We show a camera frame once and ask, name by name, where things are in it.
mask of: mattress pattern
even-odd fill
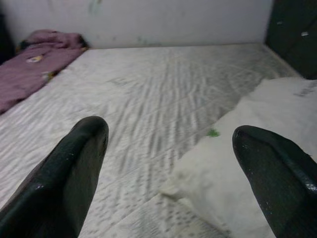
[[[0,206],[81,118],[110,130],[81,238],[222,238],[158,194],[175,161],[262,79],[298,76],[259,44],[89,50],[0,117]]]

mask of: white wall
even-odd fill
[[[262,42],[272,0],[0,0],[15,42],[79,32],[94,47]]]

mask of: mattress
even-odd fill
[[[221,238],[158,194],[175,161],[262,79],[298,76],[261,44],[89,50],[0,117],[0,206],[83,117],[109,146],[81,238]]]

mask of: white pillow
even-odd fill
[[[317,81],[263,81],[213,125],[220,136],[203,138],[176,163],[160,191],[234,238],[273,238],[232,149],[234,130],[246,124],[291,139],[315,158]]]

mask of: purple cloth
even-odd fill
[[[39,30],[26,42],[31,45],[0,65],[0,114],[38,91],[49,76],[83,53],[81,36],[75,33]]]

